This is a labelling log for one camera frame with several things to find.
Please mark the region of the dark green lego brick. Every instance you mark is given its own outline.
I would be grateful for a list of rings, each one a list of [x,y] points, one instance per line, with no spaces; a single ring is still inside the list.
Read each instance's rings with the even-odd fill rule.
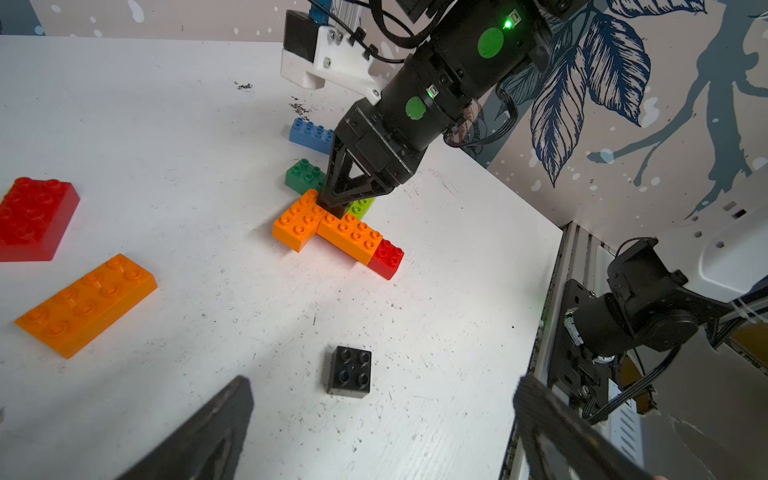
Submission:
[[[307,159],[301,159],[286,171],[285,185],[298,195],[312,189],[320,193],[326,185],[326,174]]]

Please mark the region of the light blue lego brick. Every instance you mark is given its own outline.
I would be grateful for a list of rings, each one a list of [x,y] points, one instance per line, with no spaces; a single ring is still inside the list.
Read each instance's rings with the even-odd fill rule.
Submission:
[[[331,154],[333,138],[333,129],[326,129],[300,117],[294,120],[289,131],[290,142],[326,155]]]

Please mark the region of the lime green lego brick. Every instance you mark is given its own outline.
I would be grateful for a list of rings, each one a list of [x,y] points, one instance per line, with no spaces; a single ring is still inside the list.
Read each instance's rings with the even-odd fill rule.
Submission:
[[[356,200],[347,207],[345,213],[353,215],[356,219],[362,221],[370,207],[373,205],[374,201],[374,198]]]

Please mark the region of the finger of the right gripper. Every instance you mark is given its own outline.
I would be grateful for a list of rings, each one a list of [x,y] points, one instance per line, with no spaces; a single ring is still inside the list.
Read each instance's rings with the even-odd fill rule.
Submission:
[[[326,183],[318,204],[329,212],[342,212],[349,204],[390,193],[390,183],[356,145],[333,137]]]

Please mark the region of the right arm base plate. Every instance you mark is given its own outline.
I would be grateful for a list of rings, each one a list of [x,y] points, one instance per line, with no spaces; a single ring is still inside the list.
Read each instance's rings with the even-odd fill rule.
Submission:
[[[558,387],[570,407],[588,415],[609,401],[613,361],[597,358],[619,330],[617,313],[612,294],[596,297],[575,279],[565,282],[547,385]]]

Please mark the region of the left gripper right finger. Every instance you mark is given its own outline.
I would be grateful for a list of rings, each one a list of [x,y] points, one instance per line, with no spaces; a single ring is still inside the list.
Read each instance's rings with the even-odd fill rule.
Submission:
[[[513,397],[519,440],[531,479],[555,479],[550,444],[580,479],[649,479],[651,476],[561,402],[534,376],[523,376]]]

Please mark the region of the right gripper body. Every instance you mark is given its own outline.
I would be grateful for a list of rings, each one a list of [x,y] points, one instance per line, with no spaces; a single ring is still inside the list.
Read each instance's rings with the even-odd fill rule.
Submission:
[[[335,129],[356,145],[374,168],[390,183],[390,193],[416,173],[425,150],[414,150],[384,128],[383,117],[367,99],[355,102]]]

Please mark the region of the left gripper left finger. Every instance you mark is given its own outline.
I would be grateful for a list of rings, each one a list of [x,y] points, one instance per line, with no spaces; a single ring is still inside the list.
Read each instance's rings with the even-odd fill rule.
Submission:
[[[123,479],[232,479],[254,408],[250,381],[238,375]]]

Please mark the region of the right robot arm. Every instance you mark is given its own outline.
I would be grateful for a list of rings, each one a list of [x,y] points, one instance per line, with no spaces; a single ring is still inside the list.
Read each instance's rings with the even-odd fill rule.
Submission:
[[[596,223],[619,253],[609,290],[569,309],[595,357],[676,349],[767,280],[767,122],[744,140],[739,108],[767,100],[767,56],[746,46],[763,1],[404,1],[415,34],[398,71],[335,129],[318,202],[341,215],[416,173],[437,140],[513,186],[515,155],[541,170],[547,216]]]

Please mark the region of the orange lego brick front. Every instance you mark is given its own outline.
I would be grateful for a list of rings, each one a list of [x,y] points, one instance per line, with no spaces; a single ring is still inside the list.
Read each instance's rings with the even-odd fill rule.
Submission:
[[[328,213],[320,221],[317,234],[364,265],[369,264],[383,240],[378,231],[352,214],[337,218]]]

